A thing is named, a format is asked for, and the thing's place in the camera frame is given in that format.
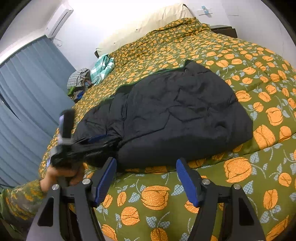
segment air conditioner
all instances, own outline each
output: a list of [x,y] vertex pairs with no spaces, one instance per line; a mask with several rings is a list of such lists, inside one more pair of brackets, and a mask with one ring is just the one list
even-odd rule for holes
[[60,30],[60,28],[72,12],[73,9],[68,4],[61,4],[59,8],[55,11],[55,13],[53,14],[46,26],[46,37],[53,38],[54,36],[56,36],[57,32]]

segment bedside table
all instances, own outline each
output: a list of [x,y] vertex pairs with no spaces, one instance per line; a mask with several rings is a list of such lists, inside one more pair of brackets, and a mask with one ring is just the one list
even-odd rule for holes
[[237,38],[237,32],[235,31],[235,28],[232,28],[231,26],[214,25],[210,26],[210,28],[216,34],[224,34],[229,37]]

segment blue curtain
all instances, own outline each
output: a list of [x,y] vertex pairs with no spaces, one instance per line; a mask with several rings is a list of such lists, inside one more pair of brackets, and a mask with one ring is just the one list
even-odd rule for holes
[[38,177],[59,115],[74,105],[67,96],[74,71],[45,36],[0,65],[0,184],[16,186]]

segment camouflage sleeve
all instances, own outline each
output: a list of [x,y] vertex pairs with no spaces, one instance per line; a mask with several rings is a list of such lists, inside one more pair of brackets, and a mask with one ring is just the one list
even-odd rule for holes
[[26,235],[45,194],[40,180],[29,182],[14,189],[4,189],[0,194],[0,219]]

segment pillow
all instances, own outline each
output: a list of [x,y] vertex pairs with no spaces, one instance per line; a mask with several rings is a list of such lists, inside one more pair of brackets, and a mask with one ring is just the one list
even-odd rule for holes
[[130,23],[128,28],[118,30],[101,42],[96,50],[100,56],[112,53],[121,46],[132,43],[147,33],[180,18],[193,18],[193,15],[183,3],[167,6],[142,21]]

